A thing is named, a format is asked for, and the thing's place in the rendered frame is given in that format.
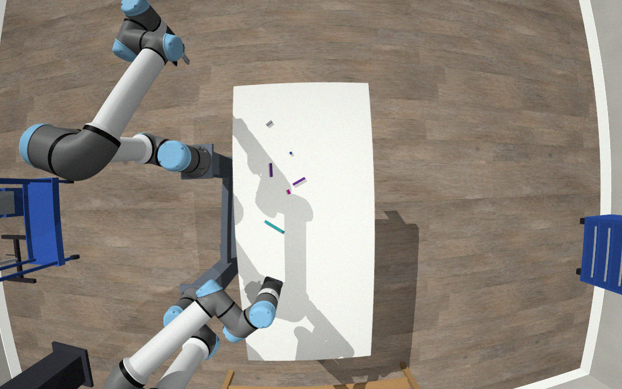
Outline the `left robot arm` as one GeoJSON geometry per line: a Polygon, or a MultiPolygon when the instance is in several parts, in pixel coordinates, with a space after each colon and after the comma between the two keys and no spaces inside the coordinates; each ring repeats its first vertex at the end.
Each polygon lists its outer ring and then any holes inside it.
{"type": "Polygon", "coordinates": [[[121,9],[126,16],[113,53],[132,64],[83,130],[30,126],[19,141],[21,157],[34,168],[66,180],[90,179],[109,162],[154,164],[202,177],[209,171],[211,156],[200,145],[150,133],[120,137],[166,62],[179,60],[184,49],[178,36],[154,32],[161,18],[147,0],[123,0],[121,9]]]}

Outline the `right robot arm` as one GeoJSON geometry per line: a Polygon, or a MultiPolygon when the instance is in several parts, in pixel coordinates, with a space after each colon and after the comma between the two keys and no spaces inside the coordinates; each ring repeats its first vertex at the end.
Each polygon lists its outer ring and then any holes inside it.
{"type": "Polygon", "coordinates": [[[149,389],[185,389],[200,362],[209,360],[220,346],[220,338],[207,321],[215,315],[224,324],[227,340],[238,343],[258,328],[269,327],[277,306],[276,297],[266,292],[242,310],[215,280],[206,281],[201,288],[190,286],[165,313],[165,328],[132,357],[121,360],[103,389],[145,389],[149,375],[181,346],[182,352],[157,386],[149,389]]]}

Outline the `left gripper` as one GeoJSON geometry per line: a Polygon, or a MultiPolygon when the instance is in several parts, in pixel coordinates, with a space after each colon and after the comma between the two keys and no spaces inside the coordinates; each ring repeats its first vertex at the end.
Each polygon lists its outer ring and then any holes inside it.
{"type": "MultiPolygon", "coordinates": [[[[155,30],[154,32],[158,32],[158,33],[170,33],[170,35],[175,35],[173,33],[173,31],[170,29],[170,27],[168,27],[168,25],[165,24],[165,22],[161,19],[161,24],[159,25],[159,28],[157,30],[155,30]]],[[[187,55],[185,55],[185,47],[183,49],[183,53],[182,53],[182,59],[189,65],[190,64],[190,60],[188,59],[187,55]]],[[[171,62],[174,66],[177,66],[177,61],[172,61],[171,62]]]]}

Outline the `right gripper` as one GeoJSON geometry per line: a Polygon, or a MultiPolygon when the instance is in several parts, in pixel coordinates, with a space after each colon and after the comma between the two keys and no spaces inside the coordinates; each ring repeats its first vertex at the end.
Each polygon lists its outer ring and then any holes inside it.
{"type": "Polygon", "coordinates": [[[279,281],[279,280],[276,280],[274,278],[267,276],[266,279],[264,279],[264,282],[262,283],[262,287],[261,287],[261,290],[259,291],[259,294],[266,293],[266,292],[271,293],[276,297],[276,299],[279,302],[279,297],[280,297],[282,286],[283,286],[282,281],[279,281]]]}

